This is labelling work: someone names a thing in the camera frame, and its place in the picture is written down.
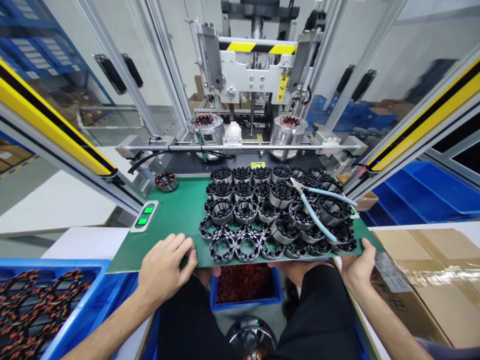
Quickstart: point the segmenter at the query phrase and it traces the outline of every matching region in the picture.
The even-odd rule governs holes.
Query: pipe
[[[122,112],[122,111],[136,111],[140,113],[139,109],[135,106],[81,106],[77,108],[77,112],[84,111],[112,111],[112,112]]]
[[[261,16],[255,16],[251,20],[251,38],[261,39],[264,34],[264,19]]]
[[[258,141],[247,141],[247,140],[243,140],[241,143],[242,143],[242,144],[251,144],[251,143],[258,144],[259,142],[258,142]],[[269,145],[269,144],[270,144],[270,141],[261,141],[260,144],[262,144],[262,145]],[[302,144],[302,145],[311,145],[310,142],[302,142],[301,144]],[[176,141],[174,145],[192,145],[192,142],[191,142],[191,141]]]
[[[258,151],[258,150],[319,150],[323,149],[322,145],[243,145],[241,148],[228,148],[223,145],[163,145],[163,146],[124,146],[125,150],[132,151],[183,151],[183,152],[199,152],[202,150],[206,151],[219,151],[219,150],[246,150],[246,151]],[[339,145],[336,147],[329,147],[329,149],[338,149],[338,150],[353,150],[357,149],[355,145]]]
[[[223,44],[230,44],[232,42],[242,42],[242,43],[255,43],[256,45],[285,45],[285,46],[297,46],[296,41],[284,41],[276,39],[264,39],[264,38],[245,38],[245,37],[233,37],[233,36],[218,36],[218,42]]]
[[[315,42],[316,36],[317,36],[317,32],[316,31],[314,32],[314,30],[312,30],[312,32],[310,34],[310,42],[309,42],[309,45],[308,45],[308,56],[306,57],[305,62],[303,63],[303,69],[301,71],[300,80],[298,82],[298,84],[302,88],[305,87],[305,81],[306,81],[307,75],[309,73],[310,64],[312,63],[312,59],[314,58],[315,48],[317,46],[317,43]]]
[[[206,84],[208,88],[211,89],[212,84],[210,83],[209,67],[207,66],[207,56],[205,55],[204,36],[202,34],[197,34],[197,35],[198,35],[198,47],[200,48],[201,66],[203,68],[203,72],[205,73]]]
[[[255,96],[256,93],[255,92],[252,92],[250,94],[250,124],[249,127],[250,127],[250,131],[249,131],[249,134],[250,136],[252,136],[254,134],[254,112],[255,112]]]

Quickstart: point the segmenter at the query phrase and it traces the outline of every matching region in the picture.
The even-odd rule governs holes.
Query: metal cylinder fixture
[[[295,191],[287,183],[277,182],[271,187],[268,199],[274,207],[285,209],[295,199]]]
[[[280,244],[288,245],[299,237],[299,230],[289,222],[286,214],[279,215],[270,226],[271,235]]]
[[[319,208],[315,204],[311,203],[310,206],[315,214],[319,213]],[[301,199],[296,199],[291,202],[288,207],[288,220],[294,228],[303,231],[311,229],[315,225],[314,220]]]
[[[203,206],[203,210],[205,210],[205,214],[210,215],[210,205],[214,203],[213,199],[208,199],[205,201],[205,205]]]
[[[252,247],[252,252],[244,252],[242,244],[248,242]],[[251,263],[260,255],[260,240],[251,233],[240,235],[235,240],[235,254],[242,263]]]
[[[156,177],[155,184],[162,193],[171,193],[179,187],[179,183],[175,179],[175,175],[169,172],[164,172]]]
[[[261,16],[254,16],[251,19],[251,38],[262,39],[264,33],[264,18]]]
[[[333,246],[332,252],[339,256],[348,256],[357,248],[357,241],[352,239],[348,243],[337,244]]]
[[[225,243],[228,246],[228,250],[222,254],[219,253],[220,243]],[[208,247],[208,254],[210,258],[216,263],[228,263],[234,258],[235,253],[235,241],[227,234],[221,233],[215,236]]]
[[[247,225],[238,223],[235,220],[231,223],[223,225],[223,231],[228,236],[231,236],[233,240],[237,240],[240,235],[245,234],[247,229]]]
[[[208,196],[209,199],[212,198],[212,187],[213,187],[214,184],[212,183],[209,183],[207,186],[206,186],[206,195]]]
[[[307,179],[307,171],[303,167],[292,167],[290,171],[292,178],[303,184],[303,181]]]
[[[217,182],[211,187],[211,198],[213,200],[230,200],[232,201],[232,194],[234,193],[234,187],[228,182]]]
[[[268,229],[269,225],[265,222],[260,221],[258,217],[247,227],[247,231],[258,238],[261,237],[266,231],[268,231]]]
[[[262,181],[255,185],[256,200],[261,202],[263,199],[268,199],[270,196],[270,189],[272,184],[268,181]]]
[[[213,170],[210,174],[210,180],[212,183],[230,183],[234,182],[232,170],[228,167],[219,167]]]
[[[318,167],[309,167],[306,170],[306,177],[315,184],[324,177],[325,171]]]
[[[331,242],[332,245],[349,244],[354,241],[354,231],[351,229],[350,218],[343,220],[334,228],[330,228],[331,233],[336,237],[336,242]]]
[[[290,178],[290,169],[288,166],[275,166],[271,171],[271,182],[276,184],[279,181],[288,181]]]
[[[247,167],[237,167],[232,170],[233,183],[246,182],[249,183],[252,178],[252,170],[250,166]]]
[[[254,198],[254,186],[249,182],[238,182],[233,187],[233,196],[235,201]]]
[[[280,209],[272,205],[268,199],[258,203],[258,219],[266,224],[271,224],[280,215]]]
[[[325,240],[308,244],[308,253],[312,256],[322,256],[332,251],[332,245]]]
[[[267,260],[276,260],[284,254],[285,246],[275,240],[270,231],[260,238],[260,254]]]
[[[309,244],[302,240],[296,240],[285,246],[285,255],[290,259],[303,258],[309,252]]]
[[[318,219],[328,227],[334,227],[350,216],[350,205],[330,196],[319,196],[316,202]]]
[[[343,194],[344,187],[337,181],[332,178],[321,178],[316,185],[319,189],[329,191],[335,194]]]
[[[229,200],[213,200],[208,207],[208,215],[214,224],[225,225],[234,218],[234,206]]]
[[[306,231],[300,231],[299,237],[306,243],[315,244],[325,239],[325,234],[317,226],[314,226]]]
[[[224,121],[220,116],[211,113],[202,113],[194,115],[187,122],[188,132],[192,144],[202,145],[222,145],[225,135]],[[199,158],[206,160],[217,160],[218,156],[207,153],[197,152]]]
[[[200,223],[200,235],[205,240],[212,240],[222,232],[222,227],[213,223],[212,218],[207,216]]]
[[[277,116],[273,120],[270,145],[300,145],[309,124],[297,116]],[[270,153],[285,161],[297,155],[297,150],[270,150]]]
[[[251,178],[254,184],[264,181],[269,182],[271,173],[272,171],[267,167],[258,167],[251,171]]]
[[[258,210],[257,204],[251,199],[242,199],[235,203],[233,214],[238,223],[251,224],[255,221]]]

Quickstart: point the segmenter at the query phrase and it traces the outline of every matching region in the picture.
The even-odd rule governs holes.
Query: warning sticker
[[[375,266],[392,293],[410,293],[412,288],[394,265],[388,254],[375,255]]]
[[[278,93],[276,94],[276,102],[281,103],[285,99],[285,90],[287,89],[287,83],[289,82],[289,73],[282,72],[280,75],[280,85],[278,86]]]
[[[258,169],[258,168],[265,168],[265,163],[264,162],[252,162],[251,163],[251,168],[252,169]]]

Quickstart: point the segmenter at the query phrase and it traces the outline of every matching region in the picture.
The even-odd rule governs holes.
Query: yellow and black warning stripe
[[[367,165],[380,171],[480,91],[480,58],[417,116]]]
[[[95,174],[116,172],[113,164],[1,60],[0,101]]]
[[[13,174],[18,169],[23,168],[25,165],[30,164],[31,162],[33,162],[38,158],[39,158],[38,155],[32,155],[31,157],[18,163],[17,165],[13,165],[12,167],[9,167],[7,170],[0,172],[0,179],[6,178],[8,175]]]
[[[276,55],[295,55],[297,45],[278,43],[275,45],[260,45],[255,42],[220,42],[220,50],[234,51],[237,53],[266,53]]]

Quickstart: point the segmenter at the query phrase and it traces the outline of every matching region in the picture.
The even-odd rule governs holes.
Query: wire cutter
[[[336,243],[337,238],[325,227],[325,225],[323,225],[320,222],[319,217],[317,216],[315,211],[310,206],[310,203],[307,200],[307,197],[305,196],[303,189],[307,189],[309,192],[312,192],[312,193],[317,193],[317,194],[337,198],[337,199],[339,199],[339,200],[341,200],[341,201],[343,201],[347,204],[350,204],[352,206],[357,206],[357,203],[348,199],[348,198],[346,198],[345,196],[339,195],[339,194],[331,192],[331,191],[325,191],[325,190],[317,189],[317,188],[314,188],[314,187],[304,186],[301,183],[299,183],[297,180],[295,180],[293,177],[290,178],[290,181],[293,184],[293,187],[300,194],[300,199],[303,201],[303,204],[305,205],[306,209],[308,210],[308,214],[310,215],[313,222],[318,226],[318,228],[321,230],[321,232],[326,235],[327,238],[329,238],[332,242]]]

